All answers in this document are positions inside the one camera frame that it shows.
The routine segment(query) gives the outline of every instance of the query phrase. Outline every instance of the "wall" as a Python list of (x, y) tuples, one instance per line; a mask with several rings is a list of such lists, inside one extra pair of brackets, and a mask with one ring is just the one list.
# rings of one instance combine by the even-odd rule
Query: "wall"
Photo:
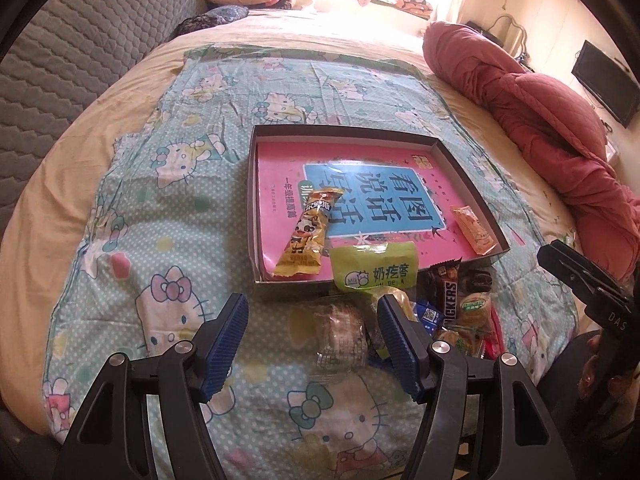
[(361, 7), (358, 0), (314, 0), (314, 7), (318, 12), (335, 12), (337, 20), (341, 14), (346, 14), (356, 18), (359, 23), (368, 22), (372, 27), (393, 27), (411, 36), (421, 37), (429, 23), (418, 16), (389, 6), (370, 3)]
[[(465, 0), (460, 21), (473, 20), (487, 28), (505, 13), (511, 14), (527, 30), (527, 51), (532, 68), (554, 76), (583, 95), (612, 127), (610, 138), (620, 152), (616, 173), (621, 182), (640, 195), (640, 114), (636, 114), (625, 129), (571, 74), (584, 40), (593, 43), (609, 57), (625, 63), (609, 35), (579, 0)], [(507, 22), (502, 20), (492, 33), (508, 39)]]

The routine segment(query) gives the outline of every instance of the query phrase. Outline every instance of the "red comforter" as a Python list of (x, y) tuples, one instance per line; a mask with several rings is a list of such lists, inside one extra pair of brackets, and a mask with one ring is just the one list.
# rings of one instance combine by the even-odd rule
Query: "red comforter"
[(582, 250), (617, 279), (638, 259), (640, 200), (606, 163), (604, 126), (557, 79), (526, 71), (471, 28), (435, 22), (424, 59), (434, 74), (491, 112), (524, 159), (562, 197)]

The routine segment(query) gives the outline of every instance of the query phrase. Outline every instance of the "metal screw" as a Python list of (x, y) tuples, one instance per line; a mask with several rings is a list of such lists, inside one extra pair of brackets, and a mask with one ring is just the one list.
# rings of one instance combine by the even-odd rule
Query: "metal screw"
[(174, 346), (174, 349), (178, 354), (188, 354), (191, 352), (192, 348), (193, 344), (191, 344), (191, 341), (178, 341)]
[(502, 354), (500, 359), (502, 359), (502, 362), (507, 366), (515, 366), (518, 362), (518, 358), (513, 354)]
[(111, 366), (120, 366), (124, 362), (123, 354), (114, 354), (109, 357), (109, 364)]
[(449, 343), (447, 343), (446, 341), (436, 341), (431, 345), (431, 348), (433, 348), (433, 351), (437, 352), (438, 354), (446, 354), (449, 350), (451, 350)]

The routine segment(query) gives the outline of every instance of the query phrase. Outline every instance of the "gray quilted headboard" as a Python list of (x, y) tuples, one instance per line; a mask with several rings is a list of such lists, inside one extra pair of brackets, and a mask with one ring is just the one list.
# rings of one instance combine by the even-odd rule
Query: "gray quilted headboard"
[(60, 135), (204, 0), (49, 0), (0, 63), (0, 237)]

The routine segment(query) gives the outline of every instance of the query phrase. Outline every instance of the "black monitor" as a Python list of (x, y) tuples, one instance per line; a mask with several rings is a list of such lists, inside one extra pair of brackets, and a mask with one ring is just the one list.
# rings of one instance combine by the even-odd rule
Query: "black monitor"
[(588, 41), (571, 73), (625, 128), (640, 105), (640, 88), (622, 69)]

